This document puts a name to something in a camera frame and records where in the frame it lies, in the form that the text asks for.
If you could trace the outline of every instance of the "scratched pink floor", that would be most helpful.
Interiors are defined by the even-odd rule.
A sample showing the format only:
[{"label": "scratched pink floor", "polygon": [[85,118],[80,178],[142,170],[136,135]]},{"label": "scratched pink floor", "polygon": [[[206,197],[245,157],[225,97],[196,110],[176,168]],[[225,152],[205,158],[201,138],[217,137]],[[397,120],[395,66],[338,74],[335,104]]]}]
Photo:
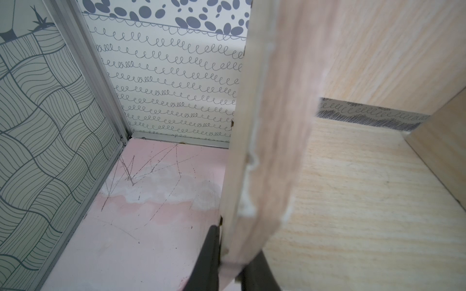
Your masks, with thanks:
[{"label": "scratched pink floor", "polygon": [[218,222],[226,155],[131,139],[42,290],[181,290]]}]

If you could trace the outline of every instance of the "wooden board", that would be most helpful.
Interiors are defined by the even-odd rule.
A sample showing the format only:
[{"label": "wooden board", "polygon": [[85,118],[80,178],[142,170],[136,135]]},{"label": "wooden board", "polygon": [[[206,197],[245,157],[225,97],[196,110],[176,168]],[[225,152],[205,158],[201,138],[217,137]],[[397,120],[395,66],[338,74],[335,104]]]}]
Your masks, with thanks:
[{"label": "wooden board", "polygon": [[466,206],[466,89],[411,132],[406,141]]},{"label": "wooden board", "polygon": [[323,97],[432,114],[466,86],[466,1],[346,0]]},{"label": "wooden board", "polygon": [[466,290],[466,213],[400,132],[317,119],[264,252],[288,291]]},{"label": "wooden board", "polygon": [[220,284],[287,219],[338,1],[255,0],[220,201]]}]

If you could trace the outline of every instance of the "floor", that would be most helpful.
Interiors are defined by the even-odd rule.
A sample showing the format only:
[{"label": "floor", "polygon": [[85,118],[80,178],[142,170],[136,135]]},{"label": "floor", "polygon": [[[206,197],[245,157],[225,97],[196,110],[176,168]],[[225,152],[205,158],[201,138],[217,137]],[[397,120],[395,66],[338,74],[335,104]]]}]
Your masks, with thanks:
[{"label": "floor", "polygon": [[264,253],[288,290],[466,290],[466,212],[402,133],[316,118]]},{"label": "floor", "polygon": [[131,139],[42,290],[182,290],[218,223],[226,155]]}]

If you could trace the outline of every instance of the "black clamp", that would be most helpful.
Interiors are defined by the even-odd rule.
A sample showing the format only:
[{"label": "black clamp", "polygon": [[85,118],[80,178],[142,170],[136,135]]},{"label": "black clamp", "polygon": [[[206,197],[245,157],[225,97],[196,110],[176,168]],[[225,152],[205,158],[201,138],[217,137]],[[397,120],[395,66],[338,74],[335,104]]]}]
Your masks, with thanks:
[{"label": "black clamp", "polygon": [[[219,291],[219,264],[220,227],[212,225],[183,291]],[[262,251],[238,278],[241,280],[242,291],[281,291]]]}]

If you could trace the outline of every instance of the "wavy line pattern wallpaper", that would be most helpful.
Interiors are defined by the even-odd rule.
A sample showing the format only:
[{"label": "wavy line pattern wallpaper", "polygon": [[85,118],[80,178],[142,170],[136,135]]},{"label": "wavy line pattern wallpaper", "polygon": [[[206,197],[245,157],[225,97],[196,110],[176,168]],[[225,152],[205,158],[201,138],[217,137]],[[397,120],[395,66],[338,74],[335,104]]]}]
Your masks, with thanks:
[{"label": "wavy line pattern wallpaper", "polygon": [[134,131],[227,142],[251,0],[80,0]]},{"label": "wavy line pattern wallpaper", "polygon": [[2,5],[0,289],[25,290],[118,140],[43,3]]}]

